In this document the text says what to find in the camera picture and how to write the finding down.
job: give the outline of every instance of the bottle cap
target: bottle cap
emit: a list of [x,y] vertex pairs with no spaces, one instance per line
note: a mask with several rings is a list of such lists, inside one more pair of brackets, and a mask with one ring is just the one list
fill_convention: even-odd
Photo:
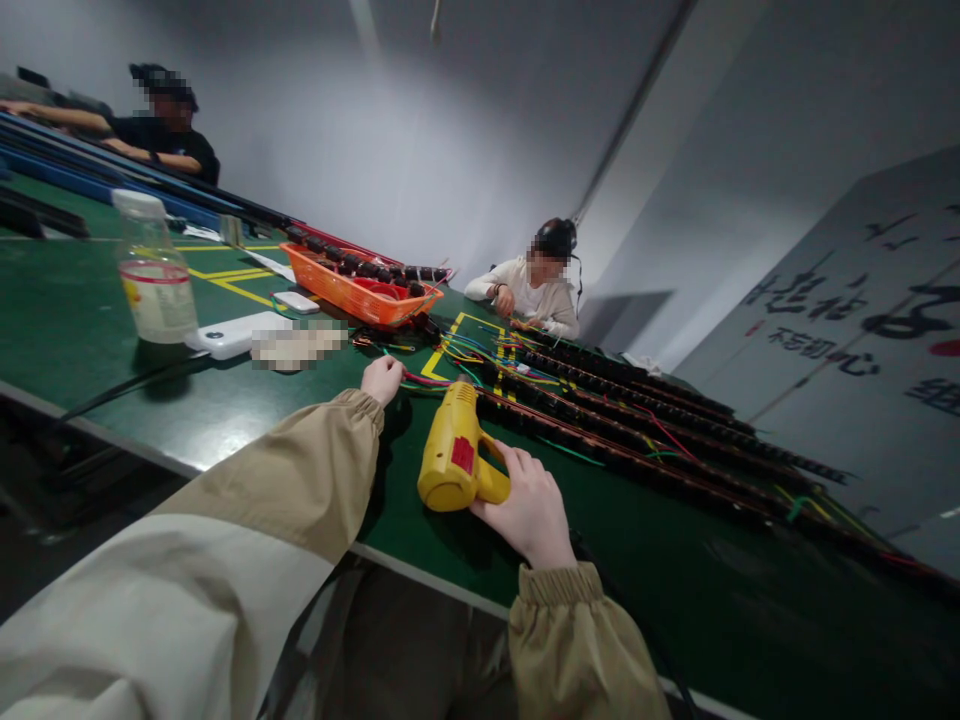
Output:
[[163,220],[167,216],[163,201],[153,195],[133,190],[111,190],[110,197],[113,206],[129,217],[138,220]]

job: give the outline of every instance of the woman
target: woman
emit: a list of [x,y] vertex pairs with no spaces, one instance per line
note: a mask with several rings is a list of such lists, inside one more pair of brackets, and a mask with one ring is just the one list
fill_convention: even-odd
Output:
[[493,301],[497,313],[512,327],[532,325],[544,332],[572,340],[580,332],[570,293],[573,286],[563,271],[577,246],[577,226],[554,218],[537,231],[526,257],[507,260],[467,285],[471,300]]

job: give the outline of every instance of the orange basket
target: orange basket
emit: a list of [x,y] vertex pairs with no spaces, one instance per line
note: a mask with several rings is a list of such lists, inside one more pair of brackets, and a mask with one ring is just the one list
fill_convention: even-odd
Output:
[[[378,295],[355,283],[352,279],[327,270],[304,253],[310,251],[294,243],[281,243],[280,249],[290,257],[290,266],[297,278],[297,284],[302,285],[318,297],[333,303],[341,310],[345,310],[356,318],[374,325],[402,325],[418,313],[430,312],[430,308],[438,298],[443,297],[439,289],[434,288],[429,295],[407,300],[391,300],[385,295]],[[373,258],[364,253],[352,250],[355,255],[362,256],[367,262]]]

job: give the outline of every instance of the black shirt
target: black shirt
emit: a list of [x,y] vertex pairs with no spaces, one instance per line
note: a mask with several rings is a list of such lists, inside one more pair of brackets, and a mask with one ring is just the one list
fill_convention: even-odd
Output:
[[220,176],[220,161],[213,146],[196,130],[173,132],[160,118],[130,117],[107,118],[114,134],[128,145],[149,152],[185,155],[200,163],[200,172],[195,175],[204,182],[216,185]]

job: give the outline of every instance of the man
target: man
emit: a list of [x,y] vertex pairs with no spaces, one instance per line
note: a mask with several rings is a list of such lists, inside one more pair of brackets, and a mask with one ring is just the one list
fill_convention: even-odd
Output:
[[[374,361],[359,390],[291,415],[21,608],[0,628],[0,718],[258,717],[291,626],[360,532],[403,375]],[[500,653],[473,647],[479,613],[412,582],[365,601],[362,582],[324,623],[302,688],[316,712],[287,717],[669,720],[640,631],[574,557],[553,476],[498,448],[510,497],[471,511],[529,563],[505,628],[513,683],[488,682]]]
[[563,272],[574,257],[577,226],[572,220],[553,218],[537,231],[527,250],[471,280],[463,294],[471,300],[489,299],[504,318],[516,315],[511,326],[540,328],[572,340],[580,332],[570,294],[573,286]]
[[103,144],[129,158],[153,161],[216,185],[220,161],[207,139],[192,127],[199,107],[190,86],[160,65],[131,65],[130,74],[147,94],[152,117],[105,118],[86,110],[4,100],[0,110],[95,135],[113,135]]

